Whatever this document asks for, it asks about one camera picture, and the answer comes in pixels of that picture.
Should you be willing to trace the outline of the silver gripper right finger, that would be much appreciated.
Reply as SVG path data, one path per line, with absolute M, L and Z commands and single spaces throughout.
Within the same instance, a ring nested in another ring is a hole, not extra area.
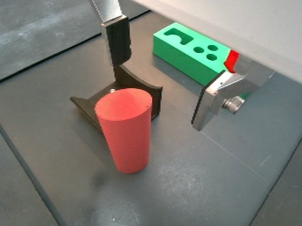
M 246 56 L 238 57 L 234 69 L 234 73 L 222 71 L 202 89 L 191 119 L 198 131 L 222 108 L 237 113 L 245 103 L 239 95 L 255 92 L 275 72 Z

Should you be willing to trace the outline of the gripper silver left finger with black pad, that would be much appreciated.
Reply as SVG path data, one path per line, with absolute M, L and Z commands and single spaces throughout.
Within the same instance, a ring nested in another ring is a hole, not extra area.
M 114 67 L 131 57 L 128 17 L 123 14 L 118 0 L 88 0 L 100 21 L 108 55 Z

